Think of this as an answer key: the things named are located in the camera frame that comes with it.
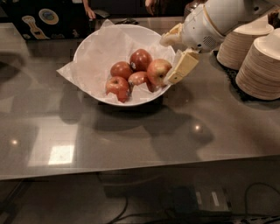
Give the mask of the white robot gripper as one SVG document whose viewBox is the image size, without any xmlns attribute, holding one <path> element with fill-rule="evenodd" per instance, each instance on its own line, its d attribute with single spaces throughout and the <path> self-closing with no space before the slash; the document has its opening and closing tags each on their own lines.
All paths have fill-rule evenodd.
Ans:
<svg viewBox="0 0 280 224">
<path fill-rule="evenodd" d="M 173 26 L 159 40 L 162 46 L 173 46 L 182 41 L 187 48 L 192 48 L 177 50 L 164 84 L 174 85 L 182 81 L 198 65 L 198 52 L 211 52 L 224 38 L 210 19 L 206 6 L 203 3 L 189 3 L 185 7 L 184 23 Z"/>
</svg>

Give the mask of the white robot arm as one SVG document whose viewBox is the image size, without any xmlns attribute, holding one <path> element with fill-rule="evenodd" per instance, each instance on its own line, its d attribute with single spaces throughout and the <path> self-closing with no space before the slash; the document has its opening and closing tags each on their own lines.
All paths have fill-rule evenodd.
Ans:
<svg viewBox="0 0 280 224">
<path fill-rule="evenodd" d="M 185 50 L 176 53 L 172 69 L 164 84 L 182 81 L 199 63 L 199 53 L 218 47 L 235 28 L 251 23 L 280 7 L 280 0 L 207 0 L 165 33 L 162 46 L 182 44 Z"/>
</svg>

